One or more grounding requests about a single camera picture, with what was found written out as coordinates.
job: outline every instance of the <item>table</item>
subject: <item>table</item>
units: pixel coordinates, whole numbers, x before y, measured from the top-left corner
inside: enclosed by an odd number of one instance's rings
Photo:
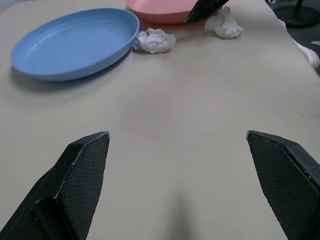
[[[56,17],[124,1],[35,0],[1,13],[0,226],[69,143],[108,130],[88,239],[285,240],[246,132],[296,141],[319,160],[320,82],[265,1],[228,6],[239,39],[168,26],[171,52],[130,53],[110,72],[65,83],[12,71],[13,46]]]

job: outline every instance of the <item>paper towel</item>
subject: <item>paper towel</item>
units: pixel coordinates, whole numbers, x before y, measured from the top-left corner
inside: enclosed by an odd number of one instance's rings
[[[139,33],[133,48],[156,54],[169,51],[175,44],[176,37],[174,34],[167,34],[161,29],[149,28],[147,31]]]
[[[244,29],[238,26],[236,20],[230,17],[230,7],[225,6],[218,16],[210,17],[204,26],[205,31],[214,31],[218,36],[225,39],[239,37]]]

